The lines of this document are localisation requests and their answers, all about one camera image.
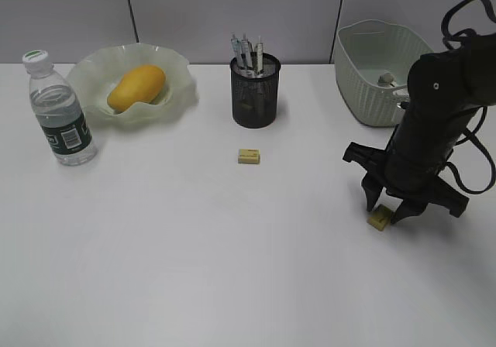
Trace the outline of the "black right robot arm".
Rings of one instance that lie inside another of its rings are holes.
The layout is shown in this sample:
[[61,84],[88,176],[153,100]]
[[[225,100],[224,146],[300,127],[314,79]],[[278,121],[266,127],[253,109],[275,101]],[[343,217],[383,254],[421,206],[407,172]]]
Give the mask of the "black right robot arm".
[[467,128],[481,108],[495,103],[495,36],[465,36],[457,49],[427,53],[408,73],[410,101],[385,149],[348,145],[343,159],[361,165],[367,210],[382,192],[401,200],[391,221],[421,215],[428,204],[458,218],[471,189],[455,190],[439,173],[454,168],[448,161],[461,136],[484,155],[488,152]]

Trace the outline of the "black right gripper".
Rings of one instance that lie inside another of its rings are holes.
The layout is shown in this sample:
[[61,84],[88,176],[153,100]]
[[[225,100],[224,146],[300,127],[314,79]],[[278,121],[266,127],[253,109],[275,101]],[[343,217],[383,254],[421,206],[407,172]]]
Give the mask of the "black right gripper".
[[386,161],[388,153],[382,149],[351,143],[346,148],[343,160],[356,162],[365,171],[361,181],[367,200],[367,211],[372,211],[381,196],[382,191],[401,200],[393,213],[390,223],[396,224],[403,219],[420,216],[429,204],[436,204],[448,209],[449,213],[458,218],[468,204],[468,197],[457,192],[447,182],[435,176],[423,187],[415,191],[407,191],[394,181],[386,178]]

